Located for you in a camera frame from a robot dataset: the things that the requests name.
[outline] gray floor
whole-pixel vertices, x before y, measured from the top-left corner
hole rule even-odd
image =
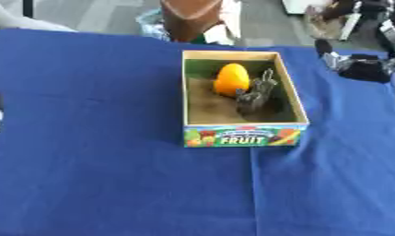
[[[159,6],[158,0],[34,0],[36,18],[71,28],[109,34],[139,34],[134,18]],[[243,0],[241,46],[312,45],[301,17],[288,16],[282,0]],[[20,14],[21,0],[0,0],[15,14]],[[336,47],[379,50],[373,26],[355,33],[348,42]]]

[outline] table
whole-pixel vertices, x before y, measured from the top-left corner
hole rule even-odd
[[[22,0],[22,12],[24,17],[34,17],[34,0]]]
[[[282,55],[310,128],[297,147],[183,148],[184,49],[237,48],[0,30],[0,235],[395,235],[391,85],[243,48]]]

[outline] chair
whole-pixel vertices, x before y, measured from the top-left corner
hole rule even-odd
[[[217,24],[222,0],[160,0],[164,27],[173,41],[192,41]]]

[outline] cardboard box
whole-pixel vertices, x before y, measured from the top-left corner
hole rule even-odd
[[[213,92],[220,69],[229,63],[246,67],[250,78],[272,68],[279,82],[264,109],[241,116],[236,101]],[[182,55],[184,146],[293,146],[308,118],[279,53],[184,51]]]

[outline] orange fruit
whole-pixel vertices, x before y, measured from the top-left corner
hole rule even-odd
[[[214,83],[215,92],[228,97],[235,97],[236,89],[246,91],[249,87],[249,73],[243,65],[236,63],[225,65]]]

